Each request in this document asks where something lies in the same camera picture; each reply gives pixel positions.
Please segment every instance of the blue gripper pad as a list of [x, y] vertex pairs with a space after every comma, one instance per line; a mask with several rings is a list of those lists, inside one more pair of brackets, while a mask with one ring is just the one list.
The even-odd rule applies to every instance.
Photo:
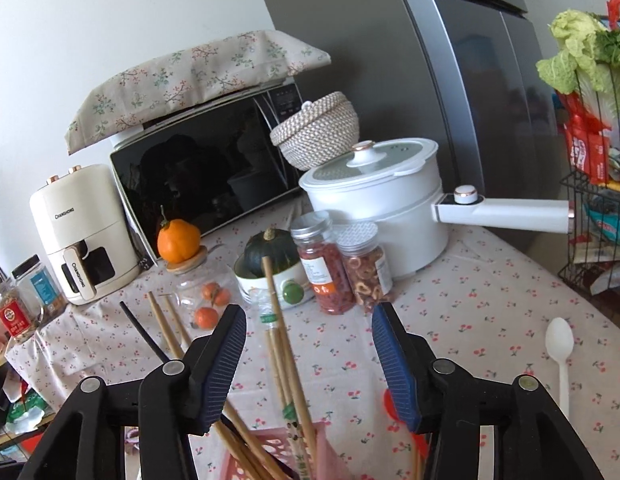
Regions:
[[[209, 351], [216, 351], [216, 354], [214, 355], [212, 366], [209, 368], [203, 381], [199, 417], [204, 428], [211, 426], [221, 416], [225, 399], [234, 379], [234, 372], [243, 352], [246, 326], [243, 309], [237, 305], [228, 305], [205, 346], [203, 354], [206, 357]], [[222, 337], [220, 341], [218, 337], [215, 338], [215, 334], [219, 330]]]
[[421, 412], [417, 405], [417, 384], [382, 304], [375, 306], [372, 315], [372, 339], [396, 413], [408, 430], [414, 432], [421, 422]]

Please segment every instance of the lid knob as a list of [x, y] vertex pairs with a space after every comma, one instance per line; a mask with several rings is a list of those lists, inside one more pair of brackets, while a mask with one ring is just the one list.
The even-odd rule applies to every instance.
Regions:
[[479, 200], [479, 193], [474, 186], [458, 186], [455, 189], [455, 203], [469, 205]]
[[352, 151], [354, 152], [354, 157], [352, 160], [346, 162], [346, 166], [349, 168], [358, 168], [360, 166], [374, 164], [387, 155], [387, 153], [375, 150], [375, 142], [373, 140], [357, 142], [352, 146]]

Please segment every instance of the red plastic bag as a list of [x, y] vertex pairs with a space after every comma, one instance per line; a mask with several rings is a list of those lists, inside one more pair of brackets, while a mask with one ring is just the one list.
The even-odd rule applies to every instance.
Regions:
[[620, 0], [608, 0], [608, 21], [610, 22], [610, 29], [617, 30], [619, 28], [620, 17]]
[[581, 96], [577, 92], [572, 92], [569, 95], [558, 95], [559, 100], [562, 102], [565, 109], [568, 110], [570, 117], [579, 116], [581, 122], [583, 122], [583, 128], [588, 130], [591, 134], [599, 134], [603, 130], [612, 129], [584, 106]]

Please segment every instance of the cherry print tablecloth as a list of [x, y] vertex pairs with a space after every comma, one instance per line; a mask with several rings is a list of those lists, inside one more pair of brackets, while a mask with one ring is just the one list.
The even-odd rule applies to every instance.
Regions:
[[[289, 204], [274, 206], [216, 232], [208, 246], [216, 264], [231, 264], [242, 243], [270, 224], [282, 224]], [[203, 267], [193, 271], [203, 272]], [[173, 292], [179, 281], [158, 267], [124, 289], [84, 307], [68, 309], [8, 361], [58, 409], [81, 378], [107, 383], [135, 380], [159, 360], [118, 307], [123, 300], [161, 342], [146, 293]], [[607, 480], [620, 480], [620, 330], [594, 307], [534, 262], [482, 228], [451, 229], [447, 249], [426, 269], [397, 285], [395, 308], [408, 331], [427, 338], [439, 356], [475, 376], [506, 383], [534, 374], [558, 397], [558, 368], [544, 349], [549, 320], [567, 319], [575, 335], [570, 359], [572, 423]], [[230, 399], [249, 426], [281, 426], [271, 388], [259, 319], [247, 308], [245, 349]], [[354, 478], [410, 478], [410, 437], [384, 412], [385, 380], [378, 364], [370, 319], [355, 308], [343, 316], [322, 314], [314, 300], [288, 310], [285, 319], [314, 420]], [[192, 336], [202, 335], [192, 330]], [[225, 452], [216, 435], [191, 437], [199, 476], [216, 479]], [[491, 478], [491, 433], [482, 431], [481, 478]]]

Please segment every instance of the plastic jar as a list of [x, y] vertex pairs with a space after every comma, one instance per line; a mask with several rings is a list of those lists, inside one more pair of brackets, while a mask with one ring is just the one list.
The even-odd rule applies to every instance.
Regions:
[[326, 314], [343, 314], [354, 304], [354, 295], [341, 261], [341, 253], [327, 211], [314, 211], [295, 219], [290, 226], [301, 263]]
[[392, 274], [374, 222], [359, 222], [339, 233], [337, 245], [357, 303], [366, 313], [380, 301], [392, 301]]
[[13, 280], [0, 284], [0, 322], [17, 342], [27, 339], [36, 329]]
[[67, 300], [37, 254], [14, 269], [12, 276], [33, 319], [44, 322], [61, 314]]

